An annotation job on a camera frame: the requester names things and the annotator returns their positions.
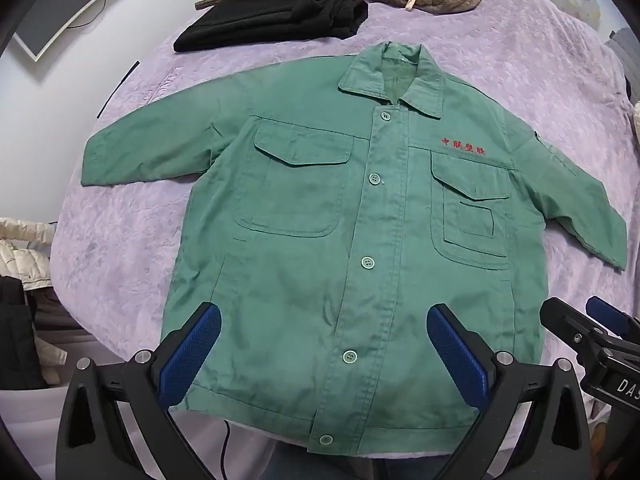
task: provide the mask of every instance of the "purple blanket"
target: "purple blanket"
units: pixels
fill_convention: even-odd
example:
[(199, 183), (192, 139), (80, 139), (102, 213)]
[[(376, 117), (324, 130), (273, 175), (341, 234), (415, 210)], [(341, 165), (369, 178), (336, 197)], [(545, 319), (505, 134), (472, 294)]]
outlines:
[[(598, 295), (626, 312), (638, 312), (640, 165), (622, 66), (593, 30), (548, 0), (483, 0), (472, 12), (451, 16), (370, 4), (369, 19), (348, 40), (176, 55), (176, 37), (168, 38), (127, 79), (95, 131), (165, 95), (232, 72), (300, 57), (359, 52), (385, 40), (423, 43), (443, 70), (496, 99), (603, 181), (612, 205), (627, 222), (629, 259), (623, 273), (549, 224), (545, 247), (550, 294), (583, 310), (587, 298)], [(79, 167), (72, 177), (52, 248), (54, 286), (71, 314), (123, 358), (158, 344), (192, 184), (193, 178), (184, 178), (82, 188)], [(548, 336), (543, 362), (561, 355), (575, 363), (575, 355)]]

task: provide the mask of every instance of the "cable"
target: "cable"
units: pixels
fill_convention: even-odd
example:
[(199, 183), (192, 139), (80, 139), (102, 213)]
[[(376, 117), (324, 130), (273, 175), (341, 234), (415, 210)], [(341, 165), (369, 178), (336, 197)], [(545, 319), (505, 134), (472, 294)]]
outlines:
[(226, 445), (229, 443), (229, 437), (231, 436), (231, 427), (229, 426), (229, 423), (226, 420), (225, 420), (225, 424), (226, 424), (226, 437), (225, 437), (225, 443), (222, 445), (222, 453), (220, 454), (220, 471), (222, 472), (222, 479), (229, 480), (229, 478), (226, 477), (226, 471), (225, 471), (225, 455), (226, 455)]
[(86, 27), (87, 25), (91, 25), (96, 20), (96, 18), (102, 14), (102, 12), (104, 11), (104, 7), (106, 6), (107, 6), (107, 0), (104, 0), (102, 2), (102, 8), (100, 9), (100, 12), (98, 12), (98, 14), (96, 14), (90, 22), (83, 23), (82, 25), (74, 25), (73, 27), (67, 27), (67, 28), (82, 28), (82, 27)]

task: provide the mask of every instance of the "seam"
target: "seam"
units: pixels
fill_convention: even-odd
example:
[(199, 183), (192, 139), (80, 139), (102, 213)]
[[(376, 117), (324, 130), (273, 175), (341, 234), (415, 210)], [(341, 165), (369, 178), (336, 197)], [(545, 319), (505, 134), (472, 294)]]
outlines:
[[(405, 130), (406, 130), (406, 138), (408, 139), (410, 136), (410, 131), (409, 131), (409, 111), (408, 110), (404, 110), (404, 124), (405, 124)], [(393, 261), (395, 262), (396, 259), (398, 260), (398, 265), (394, 266), (394, 269), (396, 269), (393, 278), (391, 279), (391, 282), (396, 282), (396, 286), (395, 286), (395, 293), (393, 293), (393, 301), (389, 302), (390, 304), (393, 305), (393, 309), (388, 309), (388, 312), (385, 312), (385, 314), (387, 314), (389, 316), (389, 321), (388, 321), (388, 325), (386, 328), (386, 331), (382, 333), (382, 336), (384, 338), (384, 348), (382, 347), (382, 341), (383, 339), (380, 338), (379, 342), (378, 342), (378, 348), (376, 349), (376, 353), (378, 354), (376, 357), (379, 360), (379, 364), (377, 366), (377, 370), (378, 373), (376, 374), (376, 376), (374, 378), (370, 379), (370, 386), (369, 386), (369, 390), (370, 390), (370, 396), (369, 396), (369, 409), (367, 410), (366, 413), (361, 412), (360, 413), (360, 417), (358, 420), (358, 424), (362, 425), (362, 432), (360, 434), (360, 439), (358, 440), (358, 444), (357, 447), (360, 447), (360, 443), (362, 442), (362, 434), (364, 433), (365, 430), (368, 429), (367, 427), (367, 421), (369, 420), (369, 416), (371, 414), (371, 407), (373, 405), (373, 398), (376, 395), (376, 390), (378, 388), (378, 382), (380, 381), (380, 375), (382, 374), (382, 368), (385, 365), (385, 355), (386, 355), (386, 350), (388, 349), (388, 345), (389, 345), (389, 337), (391, 336), (391, 331), (393, 328), (393, 322), (394, 319), (396, 317), (396, 309), (398, 308), (398, 281), (399, 281), (399, 268), (400, 268), (400, 260), (401, 260), (401, 253), (402, 253), (402, 234), (403, 234), (403, 230), (404, 230), (404, 218), (406, 215), (406, 186), (407, 186), (407, 181), (408, 181), (408, 171), (409, 171), (409, 147), (407, 146), (406, 149), (403, 152), (404, 154), (404, 160), (402, 162), (404, 162), (404, 173), (401, 173), (401, 184), (400, 184), (400, 193), (404, 193), (404, 196), (400, 197), (399, 202), (402, 204), (402, 219), (398, 221), (397, 225), (396, 225), (396, 232), (395, 232), (395, 248), (394, 248), (394, 259)]]
[(380, 426), (368, 426), (367, 430), (393, 430), (393, 431), (421, 431), (421, 430), (458, 430), (459, 428), (470, 428), (471, 424), (464, 424), (463, 426), (444, 426), (439, 428), (382, 428)]
[(609, 256), (607, 256), (606, 254), (604, 254), (603, 252), (596, 250), (594, 247), (591, 246), (591, 244), (588, 244), (581, 235), (578, 234), (578, 232), (574, 229), (574, 232), (572, 233), (576, 238), (578, 238), (578, 241), (582, 244), (583, 247), (587, 248), (589, 250), (589, 252), (591, 254), (594, 254), (595, 256), (598, 256), (601, 260), (604, 260), (605, 262), (611, 262), (613, 263), (614, 266), (616, 266), (617, 268), (621, 268), (622, 264), (620, 264), (618, 261), (614, 260), (613, 258), (610, 258)]
[(487, 157), (485, 155), (474, 155), (474, 154), (470, 154), (469, 152), (462, 152), (462, 151), (451, 153), (452, 148), (436, 148), (433, 146), (418, 146), (416, 142), (410, 143), (409, 147), (415, 148), (417, 150), (427, 150), (428, 152), (432, 152), (432, 153), (441, 153), (443, 155), (451, 156), (452, 158), (463, 158), (464, 160), (470, 160), (472, 162), (477, 162), (478, 164), (493, 166), (495, 168), (504, 168), (505, 170), (519, 171), (517, 168), (513, 167), (513, 164), (510, 161), (501, 162), (499, 160), (495, 160), (494, 158)]
[(208, 392), (210, 392), (210, 393), (212, 393), (212, 394), (214, 394), (216, 396), (225, 397), (226, 399), (232, 400), (233, 402), (239, 402), (240, 404), (244, 404), (245, 406), (249, 406), (250, 408), (255, 408), (256, 410), (261, 410), (261, 411), (267, 412), (267, 413), (273, 413), (274, 415), (285, 416), (287, 418), (295, 418), (296, 420), (304, 420), (305, 422), (313, 422), (313, 419), (311, 419), (311, 418), (302, 418), (300, 416), (295, 416), (295, 415), (285, 415), (284, 413), (274, 412), (273, 410), (268, 410), (267, 408), (262, 408), (260, 406), (254, 406), (253, 404), (248, 404), (247, 402), (244, 402), (244, 401), (238, 400), (238, 399), (234, 399), (233, 397), (229, 397), (228, 395), (221, 394), (219, 392), (214, 392), (210, 388), (206, 388), (205, 386), (200, 386), (199, 384), (196, 384), (196, 383), (193, 383), (191, 386), (194, 386), (195, 388), (199, 388), (201, 390), (206, 390), (206, 391), (208, 391)]
[(277, 119), (271, 119), (271, 118), (260, 116), (260, 115), (251, 115), (250, 117), (257, 117), (261, 121), (272, 121), (274, 123), (288, 124), (289, 126), (296, 126), (298, 128), (306, 128), (308, 130), (316, 130), (318, 132), (332, 132), (334, 134), (344, 135), (345, 137), (355, 137), (355, 136), (353, 136), (351, 134), (345, 134), (344, 132), (337, 132), (336, 130), (327, 130), (325, 128), (312, 128), (311, 126), (303, 126), (302, 124), (296, 124), (296, 123), (287, 123), (285, 121), (279, 121)]
[(536, 132), (536, 140), (537, 140), (540, 144), (542, 144), (542, 145), (545, 147), (545, 149), (546, 149), (546, 150), (551, 154), (551, 156), (552, 156), (555, 160), (557, 160), (558, 162), (560, 162), (560, 164), (562, 164), (562, 165), (567, 169), (567, 171), (569, 171), (569, 173), (571, 173), (573, 176), (577, 176), (577, 175), (575, 174), (575, 171), (574, 171), (574, 170), (572, 170), (572, 169), (571, 169), (571, 168), (570, 168), (570, 167), (569, 167), (569, 166), (564, 162), (564, 160), (562, 160), (562, 158), (560, 158), (560, 157), (558, 156), (558, 154), (557, 154), (557, 153), (554, 153), (554, 152), (553, 152), (553, 150), (552, 150), (549, 146), (547, 146), (547, 145), (542, 141), (542, 139), (538, 136), (538, 133), (537, 133), (537, 132)]

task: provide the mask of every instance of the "white puffer jacket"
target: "white puffer jacket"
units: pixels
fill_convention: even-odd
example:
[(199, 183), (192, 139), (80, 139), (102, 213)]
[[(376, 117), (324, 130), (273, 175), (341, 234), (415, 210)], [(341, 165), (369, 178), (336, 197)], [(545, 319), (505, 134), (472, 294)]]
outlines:
[(0, 218), (0, 276), (21, 280), (24, 290), (51, 286), (47, 256), (31, 249), (18, 248), (11, 240), (51, 245), (54, 232), (50, 224)]
[(636, 117), (636, 137), (640, 140), (640, 103), (636, 103), (635, 117)]

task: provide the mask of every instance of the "black cable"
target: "black cable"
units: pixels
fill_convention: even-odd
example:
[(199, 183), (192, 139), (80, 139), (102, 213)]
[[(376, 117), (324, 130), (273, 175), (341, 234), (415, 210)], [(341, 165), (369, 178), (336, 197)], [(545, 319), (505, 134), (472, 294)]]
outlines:
[(104, 7), (106, 6), (107, 6), (107, 0), (104, 0), (102, 2), (102, 8), (100, 9), (100, 12), (98, 12), (98, 14), (96, 14), (90, 22), (83, 23), (82, 25), (74, 25), (73, 27), (67, 27), (67, 28), (82, 28), (82, 27), (86, 27), (87, 25), (91, 25), (96, 20), (96, 18), (102, 14), (102, 12), (104, 11)]
[(140, 64), (140, 62), (137, 61), (137, 62), (135, 62), (133, 64), (133, 66), (131, 68), (129, 68), (129, 71), (127, 72), (127, 75), (122, 78), (122, 80), (118, 83), (118, 86), (116, 86), (116, 89), (113, 92), (111, 92), (111, 95), (107, 99), (107, 102), (105, 102), (105, 104), (102, 106), (102, 108), (98, 112), (98, 115), (97, 115), (96, 119), (100, 119), (100, 116), (102, 115), (102, 112), (107, 107), (107, 104), (109, 104), (109, 101), (111, 101), (111, 98), (113, 97), (113, 95), (118, 91), (118, 88), (120, 88), (124, 84), (124, 82), (127, 80), (127, 77), (129, 77), (132, 74), (132, 72), (136, 69), (136, 67), (139, 64)]
[(225, 424), (226, 424), (226, 437), (225, 437), (225, 443), (222, 445), (222, 453), (220, 453), (220, 471), (222, 472), (222, 479), (229, 480), (229, 478), (226, 477), (226, 471), (225, 471), (225, 455), (226, 455), (226, 445), (229, 443), (229, 437), (231, 436), (231, 427), (229, 426), (229, 423), (226, 420), (225, 420)]

